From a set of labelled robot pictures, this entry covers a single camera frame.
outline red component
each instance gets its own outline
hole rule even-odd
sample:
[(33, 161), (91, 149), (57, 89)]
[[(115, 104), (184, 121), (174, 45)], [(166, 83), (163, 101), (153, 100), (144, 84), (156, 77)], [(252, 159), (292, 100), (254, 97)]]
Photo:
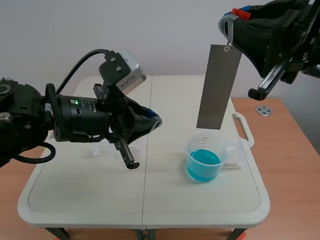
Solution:
[(246, 236), (247, 236), (247, 234), (244, 232), (244, 233), (241, 234), (240, 237), (238, 237), (237, 240), (244, 240)]
[(237, 8), (232, 9), (231, 14), (237, 15), (239, 18), (246, 21), (250, 20), (250, 17), (251, 17), (251, 13), (243, 11), (241, 9), (237, 9)]

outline screw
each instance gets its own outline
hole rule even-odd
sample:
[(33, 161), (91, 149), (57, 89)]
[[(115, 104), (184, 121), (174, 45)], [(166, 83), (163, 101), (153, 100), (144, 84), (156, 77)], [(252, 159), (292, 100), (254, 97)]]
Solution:
[(8, 112), (1, 112), (0, 113), (0, 120), (8, 120), (10, 117), (11, 117), (11, 115)]

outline blue liquid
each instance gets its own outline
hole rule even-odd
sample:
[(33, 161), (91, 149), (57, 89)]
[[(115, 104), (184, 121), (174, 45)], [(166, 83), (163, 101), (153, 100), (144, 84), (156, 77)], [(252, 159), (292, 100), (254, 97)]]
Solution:
[[(195, 160), (200, 163), (208, 164), (208, 165), (215, 165), (219, 164), (220, 159), (219, 157), (211, 151), (205, 149), (198, 149), (190, 154)], [(201, 164), (192, 161), (192, 163), (187, 164), (187, 170), (191, 177), (194, 180), (200, 182), (209, 182), (214, 179), (219, 171), (221, 166), (203, 166)]]

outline white plastic handle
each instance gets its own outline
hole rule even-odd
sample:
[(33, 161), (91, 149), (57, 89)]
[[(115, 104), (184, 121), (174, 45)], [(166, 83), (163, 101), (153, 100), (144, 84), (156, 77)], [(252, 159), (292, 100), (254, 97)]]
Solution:
[(232, 114), (232, 115), (233, 115), (233, 119), (234, 120), (238, 120), (239, 121), (239, 123), (240, 123), (240, 125), (242, 127), (242, 130), (243, 130), (245, 139), (248, 142), (249, 148), (252, 148), (254, 146), (254, 144), (255, 144), (255, 139), (254, 139), (254, 136), (252, 135), (252, 133), (250, 131), (250, 128), (249, 128), (249, 125), (247, 123), (246, 118), (241, 113), (238, 113), (238, 112), (236, 112), (235, 114)]

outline transparent plastic container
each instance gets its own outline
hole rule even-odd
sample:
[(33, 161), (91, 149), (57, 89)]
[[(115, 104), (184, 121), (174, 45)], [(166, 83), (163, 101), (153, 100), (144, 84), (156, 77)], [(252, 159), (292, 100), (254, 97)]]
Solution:
[(189, 175), (202, 183), (213, 180), (222, 168), (240, 170), (246, 160), (240, 141), (227, 141), (205, 131), (193, 134), (184, 150)]
[(185, 145), (185, 152), (188, 173), (203, 183), (218, 175), (228, 157), (224, 139), (210, 132), (193, 134)]

